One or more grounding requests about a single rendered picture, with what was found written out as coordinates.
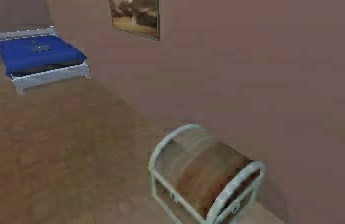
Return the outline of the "white framed brown chest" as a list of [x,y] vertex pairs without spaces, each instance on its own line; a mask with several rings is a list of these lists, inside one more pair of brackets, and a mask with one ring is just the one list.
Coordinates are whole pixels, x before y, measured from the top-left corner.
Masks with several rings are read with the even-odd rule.
[[150,192],[174,224],[239,224],[253,206],[265,165],[198,124],[166,135],[152,152]]

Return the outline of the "white bed with blue cover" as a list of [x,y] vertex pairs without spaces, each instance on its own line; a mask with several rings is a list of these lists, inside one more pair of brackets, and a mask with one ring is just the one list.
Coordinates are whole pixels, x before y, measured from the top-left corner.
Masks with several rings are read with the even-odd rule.
[[0,32],[6,76],[23,94],[30,87],[73,77],[91,77],[87,56],[48,28]]

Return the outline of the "brown framed wall picture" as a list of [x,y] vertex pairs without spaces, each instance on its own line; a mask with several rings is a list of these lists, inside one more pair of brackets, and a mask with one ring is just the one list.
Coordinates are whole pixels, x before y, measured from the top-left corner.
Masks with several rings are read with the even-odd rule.
[[160,40],[159,0],[109,0],[115,28]]

